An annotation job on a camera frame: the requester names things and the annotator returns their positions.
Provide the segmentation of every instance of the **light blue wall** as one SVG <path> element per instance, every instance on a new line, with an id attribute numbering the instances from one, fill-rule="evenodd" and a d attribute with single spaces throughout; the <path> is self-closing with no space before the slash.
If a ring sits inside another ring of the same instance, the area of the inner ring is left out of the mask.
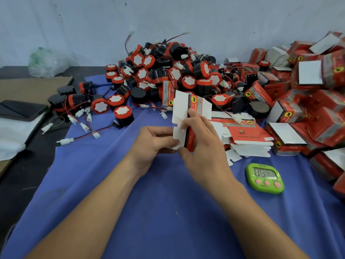
<path id="1" fill-rule="evenodd" d="M 130 30 L 129 50 L 192 31 L 178 41 L 246 61 L 255 47 L 317 41 L 344 22 L 345 0 L 0 0 L 0 64 L 27 65 L 44 46 L 103 66 L 125 57 Z"/>

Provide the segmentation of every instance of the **person's right hand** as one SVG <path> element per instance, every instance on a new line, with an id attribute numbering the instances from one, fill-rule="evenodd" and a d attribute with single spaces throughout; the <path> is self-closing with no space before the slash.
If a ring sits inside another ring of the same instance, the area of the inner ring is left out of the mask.
<path id="1" fill-rule="evenodd" d="M 193 109 L 189 109 L 188 113 L 190 117 L 182 121 L 181 129 L 188 126 L 193 129 L 197 146 L 194 154 L 185 147 L 180 147 L 177 152 L 193 178 L 211 194 L 222 185 L 238 183 L 230 170 L 224 146 L 213 125 Z"/>

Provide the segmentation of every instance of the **green digital timer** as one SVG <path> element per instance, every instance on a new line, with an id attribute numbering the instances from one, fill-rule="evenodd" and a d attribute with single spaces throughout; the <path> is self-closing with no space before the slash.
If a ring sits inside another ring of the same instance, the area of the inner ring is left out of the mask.
<path id="1" fill-rule="evenodd" d="M 284 191 L 284 184 L 277 169 L 269 165 L 250 164 L 246 169 L 247 181 L 257 191 L 278 194 Z"/>

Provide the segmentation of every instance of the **hand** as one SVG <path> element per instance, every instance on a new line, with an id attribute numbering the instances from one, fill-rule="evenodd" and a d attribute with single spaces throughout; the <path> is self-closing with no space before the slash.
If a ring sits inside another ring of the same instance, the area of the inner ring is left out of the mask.
<path id="1" fill-rule="evenodd" d="M 150 168 L 157 154 L 173 154 L 172 148 L 179 141 L 173 139 L 172 127 L 145 126 L 140 129 L 137 139 L 125 158 L 134 165 L 138 176 L 143 176 Z"/>
<path id="2" fill-rule="evenodd" d="M 213 125 L 193 109 L 189 109 L 188 113 L 190 118 L 182 121 L 181 129 L 187 129 L 188 126 L 193 129 L 197 146 L 194 154 L 185 147 L 180 147 L 177 151 L 193 178 L 211 194 L 220 184 L 238 183 L 230 170 L 224 146 Z"/>

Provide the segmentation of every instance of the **white plastic bag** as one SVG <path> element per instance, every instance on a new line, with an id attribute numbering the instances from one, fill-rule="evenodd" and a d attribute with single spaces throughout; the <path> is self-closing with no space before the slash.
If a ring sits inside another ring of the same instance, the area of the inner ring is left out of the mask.
<path id="1" fill-rule="evenodd" d="M 29 73 L 34 77 L 54 77 L 69 67 L 67 58 L 39 47 L 29 57 Z"/>

